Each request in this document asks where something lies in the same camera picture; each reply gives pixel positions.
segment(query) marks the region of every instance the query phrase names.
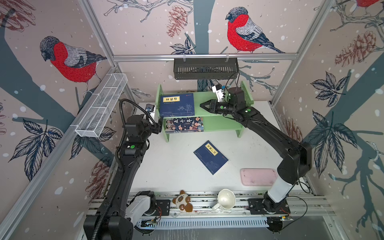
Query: book cover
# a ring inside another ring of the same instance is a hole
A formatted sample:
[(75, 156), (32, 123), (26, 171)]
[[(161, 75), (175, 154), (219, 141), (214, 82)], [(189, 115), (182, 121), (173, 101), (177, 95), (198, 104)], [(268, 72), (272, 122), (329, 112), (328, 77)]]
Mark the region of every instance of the book cover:
[(161, 117), (179, 117), (195, 115), (195, 103), (192, 93), (176, 93), (160, 97), (159, 114)]
[(194, 154), (200, 159), (204, 166), (214, 175), (228, 159), (221, 154), (218, 149), (210, 142), (205, 142)]
[(202, 117), (165, 119), (166, 133), (203, 132)]

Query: metal basket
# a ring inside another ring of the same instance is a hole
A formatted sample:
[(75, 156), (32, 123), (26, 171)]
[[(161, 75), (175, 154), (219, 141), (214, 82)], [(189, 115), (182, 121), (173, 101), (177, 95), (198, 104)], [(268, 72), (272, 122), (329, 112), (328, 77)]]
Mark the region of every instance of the metal basket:
[(127, 82), (125, 74), (111, 74), (75, 130), (80, 137), (100, 136)]
[(237, 58), (175, 58), (173, 70), (177, 80), (236, 79), (238, 71)]

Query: white table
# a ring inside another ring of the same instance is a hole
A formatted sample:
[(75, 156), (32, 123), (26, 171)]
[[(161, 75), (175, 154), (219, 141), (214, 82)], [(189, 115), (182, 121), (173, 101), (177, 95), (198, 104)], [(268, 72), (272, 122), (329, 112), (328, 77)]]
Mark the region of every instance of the white table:
[[(145, 108), (146, 104), (140, 103), (140, 106)], [(280, 129), (267, 101), (255, 101), (253, 107)], [(235, 131), (214, 131), (172, 134), (168, 143), (162, 134), (152, 134), (149, 140), (150, 148), (136, 172), (131, 193), (136, 194), (143, 190), (220, 191), (225, 188), (232, 191), (268, 190), (269, 187), (266, 186), (243, 186), (240, 170), (276, 169), (282, 161), (273, 147), (249, 129), (245, 129), (241, 138), (237, 137)], [(207, 140), (229, 160), (215, 175), (212, 175), (193, 153)], [(293, 190), (301, 188), (296, 185)]]

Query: cup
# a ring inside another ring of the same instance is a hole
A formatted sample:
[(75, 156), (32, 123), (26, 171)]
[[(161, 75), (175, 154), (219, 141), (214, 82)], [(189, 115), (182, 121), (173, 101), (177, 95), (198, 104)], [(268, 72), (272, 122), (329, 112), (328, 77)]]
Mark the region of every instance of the cup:
[(235, 206), (236, 197), (231, 190), (223, 189), (218, 193), (217, 201), (218, 203), (212, 207), (213, 211), (217, 209), (230, 210)]

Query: green shelf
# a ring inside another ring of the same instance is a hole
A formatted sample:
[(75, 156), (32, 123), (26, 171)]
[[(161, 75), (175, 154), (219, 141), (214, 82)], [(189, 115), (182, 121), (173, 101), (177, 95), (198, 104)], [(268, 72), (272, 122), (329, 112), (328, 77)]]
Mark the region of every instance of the green shelf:
[[(240, 84), (241, 89), (245, 93), (245, 101), (248, 106), (251, 106), (253, 104), (253, 98), (252, 95), (249, 92), (249, 89), (244, 84), (244, 82), (241, 82)], [(163, 95), (169, 95), (169, 94), (177, 94), (177, 93), (166, 93), (164, 94), (161, 85), (159, 84), (157, 88), (157, 95), (156, 95), (156, 115), (160, 118), (159, 114), (159, 105), (161, 96)], [(203, 118), (203, 124), (204, 124), (204, 132), (209, 131), (227, 131), (227, 130), (235, 130), (237, 133), (237, 137), (241, 137), (244, 127), (236, 122), (235, 120), (231, 120), (228, 118), (223, 117), (220, 114), (214, 114), (210, 113), (200, 107), (200, 104), (203, 102), (206, 102), (211, 99), (216, 99), (216, 94), (212, 91), (207, 92), (196, 92), (192, 93), (194, 95), (194, 104), (195, 104), (195, 117), (202, 117)], [(172, 118), (190, 118), (194, 116), (178, 116), (178, 117), (165, 117), (164, 122), (166, 119), (172, 119)], [(166, 142), (169, 141), (169, 134), (165, 132), (165, 124), (163, 124), (163, 135), (166, 139)]]

